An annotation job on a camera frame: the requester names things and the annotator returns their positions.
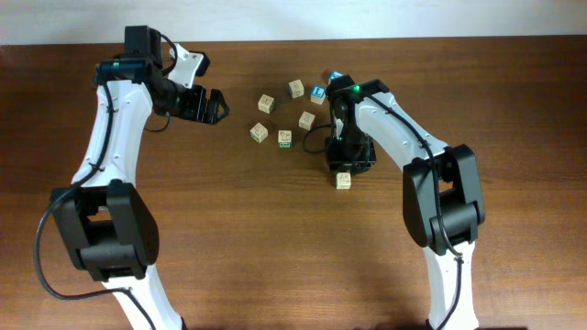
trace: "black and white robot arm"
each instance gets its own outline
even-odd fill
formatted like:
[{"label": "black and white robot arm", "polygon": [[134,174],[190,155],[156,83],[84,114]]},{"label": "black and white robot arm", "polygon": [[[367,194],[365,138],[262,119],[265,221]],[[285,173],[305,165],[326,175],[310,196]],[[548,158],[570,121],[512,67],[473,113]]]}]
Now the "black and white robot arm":
[{"label": "black and white robot arm", "polygon": [[[54,190],[51,199],[62,201],[50,208],[73,265],[109,291],[119,290],[113,294],[134,329],[150,329],[150,319],[156,329],[179,330],[185,323],[167,299],[155,265],[157,224],[135,188],[140,140],[153,112],[214,125],[229,109],[220,91],[212,90],[206,100],[205,88],[194,84],[196,76],[205,74],[207,56],[171,44],[173,65],[163,69],[161,38],[167,39],[146,26],[127,27],[125,52],[96,67],[98,106],[90,143],[73,176],[73,188]],[[64,194],[71,197],[63,199]],[[110,220],[90,221],[89,216],[104,210]],[[43,286],[71,300],[46,282],[38,253],[36,244]]]},{"label": "black and white robot arm", "polygon": [[[472,304],[471,258],[485,211],[474,154],[467,146],[451,148],[432,137],[378,80],[355,84],[348,76],[340,77],[328,86],[327,96],[333,124],[332,137],[327,140],[331,170],[367,171],[376,160],[375,140],[404,172],[405,225],[424,249],[428,266],[432,300],[428,327],[476,329],[479,322]],[[458,262],[447,253],[449,246],[437,220],[430,157],[415,133],[397,116],[426,141],[442,180],[453,182],[451,189],[439,195],[439,201],[451,248],[462,255]]]}]

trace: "table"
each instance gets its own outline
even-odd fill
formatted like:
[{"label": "table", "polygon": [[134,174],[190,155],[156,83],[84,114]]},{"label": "table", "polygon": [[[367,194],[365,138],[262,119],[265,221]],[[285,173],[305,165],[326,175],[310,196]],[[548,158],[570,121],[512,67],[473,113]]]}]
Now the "table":
[{"label": "table", "polygon": [[[429,308],[426,263],[402,218],[402,174],[379,162],[337,191],[301,148],[309,87],[339,70],[380,78],[432,135],[477,155],[487,210],[473,257],[483,327],[587,327],[587,38],[419,38],[184,44],[224,93],[218,126],[143,135],[137,187],[161,235],[157,261],[190,329],[407,329]],[[0,49],[0,320],[9,329],[127,329],[114,297],[62,302],[40,287],[32,243],[51,189],[79,167],[94,124],[94,65],[121,45]],[[287,83],[301,79],[305,97]],[[276,99],[271,115],[257,109]],[[258,144],[256,123],[269,130]],[[148,127],[164,124],[153,117]],[[293,130],[291,149],[277,130]],[[317,147],[317,134],[311,144]],[[76,271],[51,221],[42,239],[60,292]]]}]

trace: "wooden cube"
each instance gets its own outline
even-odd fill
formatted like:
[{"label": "wooden cube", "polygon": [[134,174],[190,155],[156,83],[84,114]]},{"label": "wooden cube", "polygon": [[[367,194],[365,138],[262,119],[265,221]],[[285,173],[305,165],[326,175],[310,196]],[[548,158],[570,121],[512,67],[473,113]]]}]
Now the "wooden cube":
[{"label": "wooden cube", "polygon": [[314,124],[314,119],[316,118],[315,115],[312,115],[306,111],[300,117],[300,127],[303,129],[310,130],[312,129],[312,125]]},{"label": "wooden cube", "polygon": [[292,98],[304,95],[304,85],[301,80],[298,79],[295,82],[290,82],[288,87]]},{"label": "wooden cube", "polygon": [[280,130],[279,136],[277,137],[279,142],[279,148],[291,148],[292,147],[292,131]]},{"label": "wooden cube", "polygon": [[332,73],[330,73],[330,77],[328,77],[328,84],[332,83],[332,81],[334,79],[337,79],[338,77],[342,77],[343,75],[345,75],[345,74],[338,72],[338,71],[333,71]]},{"label": "wooden cube", "polygon": [[271,111],[273,111],[273,108],[275,107],[275,99],[264,94],[260,98],[258,106],[259,106],[259,110],[270,114]]},{"label": "wooden cube", "polygon": [[322,103],[324,103],[324,99],[326,98],[327,89],[318,85],[314,86],[314,89],[312,89],[312,96],[310,97],[310,100],[315,104],[321,105]]},{"label": "wooden cube", "polygon": [[250,136],[257,142],[261,143],[269,135],[269,131],[261,124],[255,125],[250,130]]},{"label": "wooden cube", "polygon": [[337,189],[350,189],[350,173],[337,173]]}]

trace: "cube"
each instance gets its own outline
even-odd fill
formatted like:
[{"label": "cube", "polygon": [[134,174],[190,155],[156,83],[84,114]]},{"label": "cube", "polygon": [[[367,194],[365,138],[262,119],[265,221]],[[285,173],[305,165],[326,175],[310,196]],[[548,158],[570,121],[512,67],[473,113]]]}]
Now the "cube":
[{"label": "cube", "polygon": [[314,119],[316,118],[315,115],[312,115],[306,111],[300,117],[300,127],[303,129],[310,130],[312,129],[312,125],[314,124]]},{"label": "cube", "polygon": [[330,73],[330,77],[328,78],[328,84],[330,84],[334,79],[342,77],[343,75],[345,74],[338,71],[333,71],[332,73]]},{"label": "cube", "polygon": [[264,113],[270,114],[271,111],[273,111],[273,108],[275,107],[275,99],[264,94],[260,98],[258,106],[259,110],[261,110]]},{"label": "cube", "polygon": [[299,79],[295,82],[289,83],[289,90],[292,98],[304,95],[304,85],[302,84],[302,81]]},{"label": "cube", "polygon": [[269,131],[261,124],[255,125],[250,130],[250,136],[257,142],[261,143],[269,135]]},{"label": "cube", "polygon": [[279,136],[277,137],[279,142],[279,148],[291,148],[292,147],[292,131],[280,130]]},{"label": "cube", "polygon": [[337,173],[337,189],[350,189],[350,173]]},{"label": "cube", "polygon": [[324,103],[325,98],[327,98],[327,89],[318,85],[314,86],[310,100],[315,104],[321,105]]}]

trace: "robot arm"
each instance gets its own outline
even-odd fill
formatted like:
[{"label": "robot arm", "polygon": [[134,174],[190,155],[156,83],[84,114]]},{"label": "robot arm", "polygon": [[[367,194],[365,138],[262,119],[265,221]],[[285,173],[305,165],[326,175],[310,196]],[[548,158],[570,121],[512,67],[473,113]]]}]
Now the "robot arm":
[{"label": "robot arm", "polygon": [[[73,265],[107,289],[130,290],[144,309],[141,312],[128,295],[114,293],[133,328],[150,328],[146,314],[156,329],[179,330],[185,329],[185,323],[167,299],[155,266],[157,224],[135,188],[140,140],[152,112],[214,125],[228,116],[229,109],[220,91],[212,90],[206,100],[205,88],[194,85],[195,76],[203,76],[210,63],[207,56],[172,44],[174,63],[166,72],[161,38],[167,39],[146,26],[127,27],[125,52],[96,67],[94,129],[72,182],[95,171],[103,148],[105,156],[99,170],[76,189],[73,198],[56,206],[53,215]],[[53,191],[52,199],[61,198],[68,189]],[[104,210],[110,220],[90,221],[90,216]]]},{"label": "robot arm", "polygon": [[[412,239],[424,249],[428,265],[432,299],[428,327],[477,328],[479,322],[472,306],[471,257],[485,211],[472,151],[464,145],[451,148],[432,137],[377,80],[355,84],[348,76],[340,77],[328,86],[327,96],[335,126],[333,137],[327,141],[327,162],[332,171],[367,171],[376,160],[372,145],[376,140],[404,172],[404,222]],[[453,182],[451,189],[440,194],[440,208],[450,243],[462,254],[461,265],[447,253],[448,247],[441,238],[427,152],[405,123],[370,97],[402,117],[426,140],[440,177]],[[448,315],[447,322],[441,325]]]}]

